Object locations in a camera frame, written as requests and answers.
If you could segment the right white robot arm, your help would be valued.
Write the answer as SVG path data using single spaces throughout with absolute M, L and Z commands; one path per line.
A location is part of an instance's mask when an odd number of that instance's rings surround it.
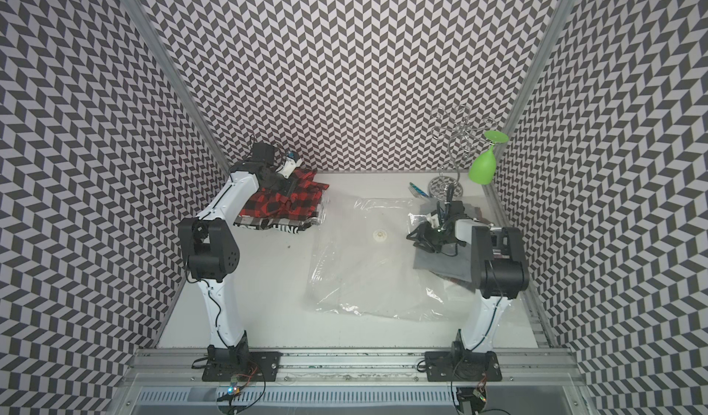
M 454 357 L 491 350 L 501 316 L 530 283 L 521 231 L 473 219 L 438 228 L 425 221 L 406 239 L 424 270 L 468 287 L 476 300 L 455 336 Z

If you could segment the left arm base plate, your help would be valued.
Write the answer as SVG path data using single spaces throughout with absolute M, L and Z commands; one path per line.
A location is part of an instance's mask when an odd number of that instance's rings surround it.
M 208 354 L 203 369 L 203 382 L 275 382 L 280 370 L 281 352 L 250 352 L 247 357 L 217 349 Z

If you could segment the black white plaid shirt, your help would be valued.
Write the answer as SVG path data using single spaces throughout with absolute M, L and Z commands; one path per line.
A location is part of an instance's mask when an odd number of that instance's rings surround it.
M 287 232 L 287 234 L 300 234 L 323 222 L 322 218 L 315 215 L 304 221 L 295 221 L 295 219 L 275 219 L 275 218 L 255 218 L 247 216 L 239 216 L 232 223 L 237 228 L 245 228 L 253 231 L 276 230 Z

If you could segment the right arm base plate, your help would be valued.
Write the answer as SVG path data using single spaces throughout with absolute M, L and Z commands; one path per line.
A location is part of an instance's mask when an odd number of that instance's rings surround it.
M 495 352 L 463 352 L 455 358 L 452 352 L 433 350 L 424 353 L 425 373 L 429 382 L 480 382 L 503 380 L 501 365 Z

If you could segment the dark plaid cloth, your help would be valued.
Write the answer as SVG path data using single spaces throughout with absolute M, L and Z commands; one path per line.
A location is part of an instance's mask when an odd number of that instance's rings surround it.
M 458 214 L 448 225 L 454 238 L 453 282 L 470 291 L 477 291 L 486 281 L 490 261 L 494 259 L 492 245 L 493 222 L 482 208 L 463 203 L 464 214 Z

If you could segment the red black plaid shirt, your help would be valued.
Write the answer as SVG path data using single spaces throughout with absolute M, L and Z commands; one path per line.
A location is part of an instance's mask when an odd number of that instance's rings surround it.
M 240 217 L 278 219 L 288 215 L 289 198 L 278 192 L 260 190 L 250 197 L 241 209 Z

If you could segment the clear plastic vacuum bag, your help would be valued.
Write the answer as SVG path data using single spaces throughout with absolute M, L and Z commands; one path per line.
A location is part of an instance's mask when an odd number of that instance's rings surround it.
M 435 210 L 414 198 L 328 197 L 316 227 L 305 297 L 311 309 L 415 322 L 464 319 L 472 291 L 415 269 L 406 236 Z

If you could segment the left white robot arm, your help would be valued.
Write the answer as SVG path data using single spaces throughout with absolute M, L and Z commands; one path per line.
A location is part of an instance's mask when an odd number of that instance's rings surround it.
M 262 188 L 287 194 L 291 177 L 264 163 L 238 163 L 208 206 L 177 226 L 187 278 L 199 287 L 208 312 L 209 364 L 245 368 L 250 359 L 230 285 L 241 259 L 233 231 L 247 201 Z

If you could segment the grey cloth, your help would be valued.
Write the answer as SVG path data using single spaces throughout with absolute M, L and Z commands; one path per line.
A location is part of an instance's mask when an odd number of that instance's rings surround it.
M 420 223 L 423 223 L 425 221 L 431 223 L 434 228 L 439 228 L 437 219 L 435 217 L 435 210 L 433 210 L 433 212 L 431 212 L 430 214 L 420 216 L 419 223 L 413 227 L 413 230 Z M 411 241 L 411 232 L 407 235 L 407 239 L 409 241 Z M 438 275 L 439 277 L 453 281 L 451 277 L 451 269 L 453 267 L 453 263 L 455 262 L 453 247 L 448 246 L 442 252 L 424 252 L 423 250 L 418 249 L 417 247 L 415 248 L 415 269 L 429 270 L 435 275 Z

